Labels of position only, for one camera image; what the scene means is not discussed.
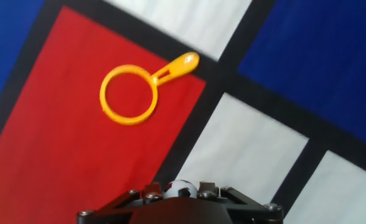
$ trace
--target screw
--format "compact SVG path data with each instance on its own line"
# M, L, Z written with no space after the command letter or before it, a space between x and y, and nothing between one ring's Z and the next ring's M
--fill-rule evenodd
M263 205L265 208L267 208L269 211L277 211L282 209L282 206L277 205L275 203L267 203L265 205Z
M162 195L157 192L150 192L146 194L146 198L150 201L162 199Z
M231 190L231 189L233 189L233 187L224 186L220 190Z
M130 191L129 191L129 194L137 194L137 193L139 193L139 191L138 191L138 190L130 190Z
M216 193L215 192L211 192L209 190L206 190L204 192L198 193L197 194L197 197L198 198L204 198L204 199L212 198L212 197L216 197Z
M79 213L79 215L80 216L87 216L87 215L90 215L90 214L92 214L92 213L94 213L95 211L93 210L93 209L86 209L86 210L84 210L84 211L81 211L80 213Z

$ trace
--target bubble wand ring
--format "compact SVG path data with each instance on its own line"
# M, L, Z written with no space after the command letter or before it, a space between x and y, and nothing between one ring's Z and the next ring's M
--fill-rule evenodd
M200 58L199 55L195 52L186 53L184 55L181 55L177 59L173 60L171 63L167 64L165 67L163 67L153 75L151 75L145 69L135 65L122 65L112 69L112 71L110 71L104 78L100 88L100 104L101 107L103 108L104 113L113 121L119 124L134 125L143 122L151 115L151 113L153 113L157 105L158 101L157 87L165 82L168 82L170 80L173 80L177 77L180 77L193 71L198 66L199 58ZM114 77L122 75L124 73L125 74L132 73L135 75L139 75L150 85L152 92L152 101L150 107L142 115L133 118L124 117L115 113L110 108L106 100L106 89L109 82Z

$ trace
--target white square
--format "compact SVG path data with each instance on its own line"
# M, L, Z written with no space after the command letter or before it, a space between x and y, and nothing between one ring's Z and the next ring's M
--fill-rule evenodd
M251 0L105 0L218 60Z
M366 171L327 151L284 222L366 223Z
M177 179L231 186L269 203L308 138L224 94Z

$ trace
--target red square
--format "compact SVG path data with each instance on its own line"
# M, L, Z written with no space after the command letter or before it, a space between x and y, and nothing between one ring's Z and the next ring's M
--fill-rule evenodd
M79 210L150 183L205 82L186 75L160 86L155 112L134 126L109 119L99 91L119 65L154 73L167 63L64 7L0 136L0 223L74 223ZM146 83L118 81L112 106L148 107Z

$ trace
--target soccer ball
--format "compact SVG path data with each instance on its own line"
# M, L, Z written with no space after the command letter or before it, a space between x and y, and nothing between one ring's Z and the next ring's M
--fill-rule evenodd
M166 185L162 196L164 199L171 197L192 197L197 198L197 189L186 180L174 180Z

